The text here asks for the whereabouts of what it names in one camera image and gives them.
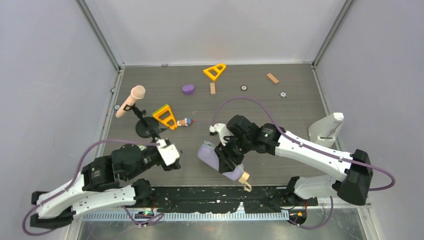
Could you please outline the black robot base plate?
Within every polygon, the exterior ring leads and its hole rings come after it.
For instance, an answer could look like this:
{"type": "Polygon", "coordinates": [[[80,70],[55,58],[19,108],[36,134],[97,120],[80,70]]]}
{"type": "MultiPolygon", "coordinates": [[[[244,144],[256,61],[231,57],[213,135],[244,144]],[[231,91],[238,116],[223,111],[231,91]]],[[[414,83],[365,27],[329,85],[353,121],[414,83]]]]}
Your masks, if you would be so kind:
{"type": "Polygon", "coordinates": [[[243,206],[247,214],[278,213],[295,207],[317,206],[318,200],[296,199],[280,186],[156,186],[142,194],[133,208],[151,208],[160,213],[234,213],[243,206]]]}

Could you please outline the white glasses case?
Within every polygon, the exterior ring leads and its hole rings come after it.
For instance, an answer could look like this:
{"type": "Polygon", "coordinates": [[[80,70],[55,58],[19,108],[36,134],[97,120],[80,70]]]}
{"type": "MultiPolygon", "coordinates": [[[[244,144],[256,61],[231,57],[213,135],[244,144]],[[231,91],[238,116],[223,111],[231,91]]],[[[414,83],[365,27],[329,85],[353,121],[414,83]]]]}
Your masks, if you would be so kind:
{"type": "MultiPolygon", "coordinates": [[[[215,145],[210,141],[204,141],[203,144],[200,146],[197,156],[198,158],[209,165],[211,168],[213,168],[216,171],[219,171],[219,157],[215,153],[215,145]]],[[[235,170],[224,172],[222,175],[226,176],[228,179],[232,181],[238,181],[242,175],[245,173],[243,165],[238,165],[235,170]]]]}

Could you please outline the beige folding umbrella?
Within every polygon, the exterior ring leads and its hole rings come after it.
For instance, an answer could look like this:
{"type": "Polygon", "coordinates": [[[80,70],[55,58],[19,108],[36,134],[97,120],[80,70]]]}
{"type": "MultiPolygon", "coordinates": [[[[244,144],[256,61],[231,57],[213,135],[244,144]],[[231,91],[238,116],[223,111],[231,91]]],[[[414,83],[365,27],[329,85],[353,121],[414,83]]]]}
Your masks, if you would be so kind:
{"type": "Polygon", "coordinates": [[[252,186],[248,182],[249,178],[250,178],[250,174],[248,172],[244,171],[237,180],[240,184],[243,185],[243,189],[247,192],[252,191],[252,186]]]}

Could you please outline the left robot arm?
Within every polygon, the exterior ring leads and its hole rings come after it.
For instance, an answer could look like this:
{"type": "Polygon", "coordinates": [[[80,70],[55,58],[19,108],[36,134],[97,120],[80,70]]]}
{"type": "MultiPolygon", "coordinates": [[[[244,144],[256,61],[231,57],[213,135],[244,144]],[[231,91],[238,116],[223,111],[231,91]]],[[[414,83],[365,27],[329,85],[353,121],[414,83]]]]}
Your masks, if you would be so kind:
{"type": "Polygon", "coordinates": [[[84,166],[75,180],[50,192],[35,191],[31,203],[38,208],[30,217],[34,228],[54,230],[70,225],[84,215],[114,207],[150,207],[154,194],[150,182],[140,178],[154,166],[164,171],[180,169],[180,152],[174,144],[141,146],[125,144],[84,166]]]}

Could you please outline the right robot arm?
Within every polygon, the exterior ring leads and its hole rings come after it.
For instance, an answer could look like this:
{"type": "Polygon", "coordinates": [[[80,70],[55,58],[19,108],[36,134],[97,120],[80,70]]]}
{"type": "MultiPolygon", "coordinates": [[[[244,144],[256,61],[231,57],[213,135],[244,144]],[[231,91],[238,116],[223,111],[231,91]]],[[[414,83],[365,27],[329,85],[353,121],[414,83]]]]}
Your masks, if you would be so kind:
{"type": "Polygon", "coordinates": [[[211,136],[219,136],[215,147],[220,173],[234,170],[250,151],[299,161],[325,174],[315,177],[292,177],[284,191],[291,205],[302,205],[315,197],[339,197],[349,204],[365,205],[373,177],[368,154],[327,148],[300,138],[272,123],[257,126],[242,115],[227,124],[209,127],[211,136]]]}

